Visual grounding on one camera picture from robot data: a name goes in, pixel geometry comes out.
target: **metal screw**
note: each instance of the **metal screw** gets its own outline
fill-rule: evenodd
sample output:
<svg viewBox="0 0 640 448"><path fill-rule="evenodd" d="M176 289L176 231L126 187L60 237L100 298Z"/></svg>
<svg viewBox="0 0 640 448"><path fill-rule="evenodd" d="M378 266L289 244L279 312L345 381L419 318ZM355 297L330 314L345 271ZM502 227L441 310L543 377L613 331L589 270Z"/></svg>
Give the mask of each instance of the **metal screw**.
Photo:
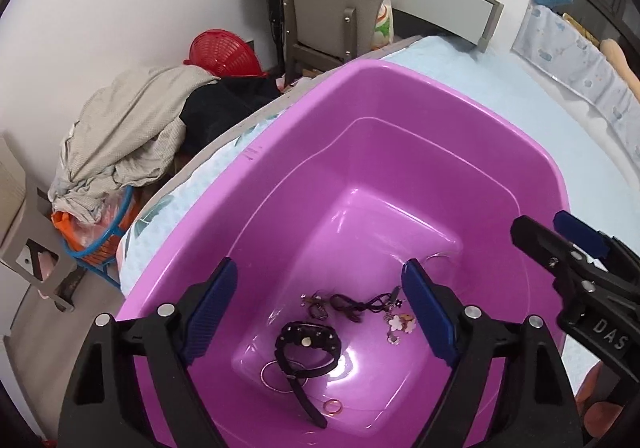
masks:
<svg viewBox="0 0 640 448"><path fill-rule="evenodd" d="M158 307L158 314L162 317L171 316L175 311L175 305L172 303L163 303Z"/></svg>
<svg viewBox="0 0 640 448"><path fill-rule="evenodd" d="M110 321L111 321L111 317L107 313L98 314L98 316L95 317L95 324L98 327L104 327Z"/></svg>
<svg viewBox="0 0 640 448"><path fill-rule="evenodd" d="M472 320L475 320L482 316L482 311L475 305L468 305L465 307L465 314Z"/></svg>
<svg viewBox="0 0 640 448"><path fill-rule="evenodd" d="M529 325L535 327L536 329L540 329L545 324L545 321L538 316L537 314L532 314L529 316Z"/></svg>
<svg viewBox="0 0 640 448"><path fill-rule="evenodd" d="M582 281L582 288L587 292L587 293L593 293L596 290L596 287L593 285L593 282L589 282L589 281Z"/></svg>

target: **purple plastic basin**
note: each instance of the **purple plastic basin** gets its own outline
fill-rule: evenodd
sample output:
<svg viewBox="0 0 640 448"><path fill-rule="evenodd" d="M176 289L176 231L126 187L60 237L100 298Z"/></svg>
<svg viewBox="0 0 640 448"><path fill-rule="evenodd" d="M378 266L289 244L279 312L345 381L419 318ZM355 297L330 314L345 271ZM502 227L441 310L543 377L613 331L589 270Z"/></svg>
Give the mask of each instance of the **purple plastic basin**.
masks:
<svg viewBox="0 0 640 448"><path fill-rule="evenodd" d="M207 354L189 370L229 446L408 448L449 377L419 329L395 346L382 314L360 324L331 314L340 364L305 386L319 410L329 399L344 407L326 430L310 423L292 394L261 382L281 327L307 318L301 294L369 300L398 285L402 264L415 257L436 283L494 318L539 314L560 344L551 277L511 245L509 233L519 215L551 226L560 209L568 209L562 177L532 139L430 78L359 60L289 108L219 176L145 269L118 319L177 301L228 255L238 264L238 291ZM402 313L412 313L408 304ZM319 362L290 357L307 367ZM175 446L148 368L141 360L137 367L156 437ZM501 370L492 365L469 444L484 437ZM264 378L287 389L276 365Z"/></svg>

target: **light blue bedsheet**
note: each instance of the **light blue bedsheet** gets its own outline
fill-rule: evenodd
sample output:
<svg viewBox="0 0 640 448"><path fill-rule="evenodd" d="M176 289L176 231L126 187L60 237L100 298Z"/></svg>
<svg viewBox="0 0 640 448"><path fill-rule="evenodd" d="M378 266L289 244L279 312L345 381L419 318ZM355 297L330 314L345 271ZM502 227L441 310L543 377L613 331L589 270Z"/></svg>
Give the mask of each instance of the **light blue bedsheet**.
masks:
<svg viewBox="0 0 640 448"><path fill-rule="evenodd" d="M478 53L461 40L428 37L385 60L449 85L519 127L558 164L572 213L640 251L640 201L636 194L587 132L509 55ZM207 186L270 123L265 121L228 143L203 163L188 182L135 223L124 239L128 247L120 281L125 295ZM594 357L569 338L563 360L572 386L577 389L594 364Z"/></svg>
<svg viewBox="0 0 640 448"><path fill-rule="evenodd" d="M386 59L451 86L535 139L562 172L571 212L640 251L638 194L579 123L510 56L469 51L460 41L428 37ZM562 361L577 392L597 359L568 337Z"/></svg>

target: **chair leg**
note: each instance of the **chair leg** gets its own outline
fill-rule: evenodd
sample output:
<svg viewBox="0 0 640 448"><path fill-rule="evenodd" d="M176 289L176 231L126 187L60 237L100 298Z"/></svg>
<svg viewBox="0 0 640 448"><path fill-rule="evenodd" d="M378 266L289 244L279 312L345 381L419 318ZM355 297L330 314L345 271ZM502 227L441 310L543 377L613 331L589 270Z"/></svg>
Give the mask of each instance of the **chair leg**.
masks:
<svg viewBox="0 0 640 448"><path fill-rule="evenodd" d="M31 285L36 287L36 289L40 290L40 292L45 297L49 297L55 303L59 304L59 306L62 307L65 311L73 311L73 309L74 309L73 304L71 304L70 302L66 301L64 298L59 297L59 295L56 294L56 290L58 288L58 284L56 284L56 285L51 284L49 279L47 279L45 282L40 281L38 278L34 277L31 273L29 273L29 271L24 269L16 261L11 262L11 261L8 261L8 260L4 259L4 263L6 264L6 266L9 269L15 271L25 281L29 282Z"/></svg>
<svg viewBox="0 0 640 448"><path fill-rule="evenodd" d="M286 46L286 65L284 83L291 85L296 79L296 59L294 56L294 45L298 43L298 25L296 23L296 8L293 0L284 0L284 28Z"/></svg>
<svg viewBox="0 0 640 448"><path fill-rule="evenodd" d="M64 298L59 297L56 294L56 290L60 283L76 269L76 261L66 253L62 243L62 236L55 229L52 222L40 213L37 189L29 179L27 180L26 189L23 208L16 218L19 219L17 228L9 239L9 243L2 249L2 261L30 284L36 286L43 295L52 299L65 310L72 311L74 306ZM29 273L17 262L22 249L29 240L58 257L53 270L45 281L41 281Z"/></svg>

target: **gold ring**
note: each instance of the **gold ring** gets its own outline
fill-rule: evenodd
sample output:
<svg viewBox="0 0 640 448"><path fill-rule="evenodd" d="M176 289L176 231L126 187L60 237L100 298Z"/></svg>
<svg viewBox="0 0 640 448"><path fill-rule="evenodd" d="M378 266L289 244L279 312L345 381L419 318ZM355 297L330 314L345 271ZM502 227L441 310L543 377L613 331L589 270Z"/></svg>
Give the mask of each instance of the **gold ring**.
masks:
<svg viewBox="0 0 640 448"><path fill-rule="evenodd" d="M338 405L338 409L334 411L327 410L333 404ZM342 406L342 402L339 399L329 399L329 401L324 402L324 405L322 405L322 408L324 409L324 412L326 415L328 415L329 417L334 417L334 415L340 414L340 412L342 412L342 409L344 407Z"/></svg>

